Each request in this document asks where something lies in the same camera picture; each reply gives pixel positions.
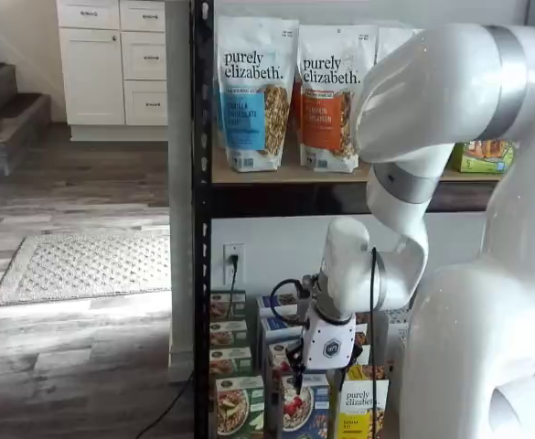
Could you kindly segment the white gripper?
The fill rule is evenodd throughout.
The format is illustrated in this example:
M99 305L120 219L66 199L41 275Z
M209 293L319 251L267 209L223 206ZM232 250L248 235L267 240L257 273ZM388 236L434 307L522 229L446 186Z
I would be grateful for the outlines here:
M334 369L333 389L342 391L348 371L346 366L354 348L356 316L352 314L346 322L332 324L310 306L306 320L309 328L303 334L303 346L295 345L286 350L295 392L301 393L305 369Z

